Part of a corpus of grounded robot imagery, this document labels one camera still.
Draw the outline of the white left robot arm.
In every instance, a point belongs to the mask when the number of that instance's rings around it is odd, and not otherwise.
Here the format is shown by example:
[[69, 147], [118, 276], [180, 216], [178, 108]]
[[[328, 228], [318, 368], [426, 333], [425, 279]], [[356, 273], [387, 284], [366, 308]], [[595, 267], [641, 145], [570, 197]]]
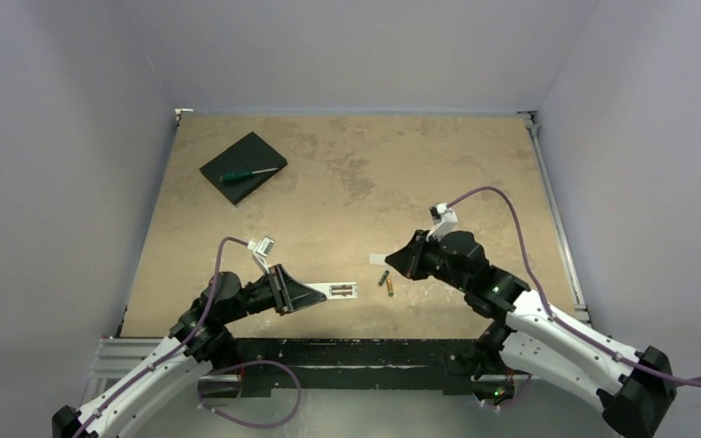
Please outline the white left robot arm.
[[273, 266], [254, 282], [219, 272], [157, 347], [122, 379], [78, 408], [52, 417], [55, 437], [126, 437], [135, 433], [176, 393], [211, 372], [247, 367], [228, 324], [273, 309], [295, 313], [325, 302], [326, 295]]

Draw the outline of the white remote control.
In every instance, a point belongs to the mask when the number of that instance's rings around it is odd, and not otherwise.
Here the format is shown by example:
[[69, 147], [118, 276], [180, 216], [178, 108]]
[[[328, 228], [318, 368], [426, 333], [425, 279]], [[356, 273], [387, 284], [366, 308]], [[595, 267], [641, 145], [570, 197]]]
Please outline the white remote control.
[[307, 283], [306, 287], [317, 291], [323, 300], [351, 300], [359, 296], [356, 282]]

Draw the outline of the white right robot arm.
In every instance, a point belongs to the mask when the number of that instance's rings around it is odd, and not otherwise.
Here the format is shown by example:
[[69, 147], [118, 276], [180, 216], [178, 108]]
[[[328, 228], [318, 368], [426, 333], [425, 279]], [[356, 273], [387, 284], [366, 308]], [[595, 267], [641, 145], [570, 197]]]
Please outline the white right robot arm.
[[464, 294], [491, 320], [476, 346], [485, 370], [504, 365], [538, 376], [597, 409], [623, 437], [652, 437], [677, 395], [661, 373], [672, 370], [654, 346], [625, 345], [546, 305], [522, 279], [492, 265], [472, 233], [451, 232], [430, 241], [418, 230], [385, 262], [411, 280], [433, 277]]

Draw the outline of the white battery cover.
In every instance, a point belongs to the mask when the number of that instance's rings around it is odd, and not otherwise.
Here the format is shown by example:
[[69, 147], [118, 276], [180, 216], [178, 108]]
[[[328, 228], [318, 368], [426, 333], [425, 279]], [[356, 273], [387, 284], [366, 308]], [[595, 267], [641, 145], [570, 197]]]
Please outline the white battery cover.
[[376, 266], [385, 266], [385, 257], [386, 255], [384, 254], [369, 254], [369, 263]]

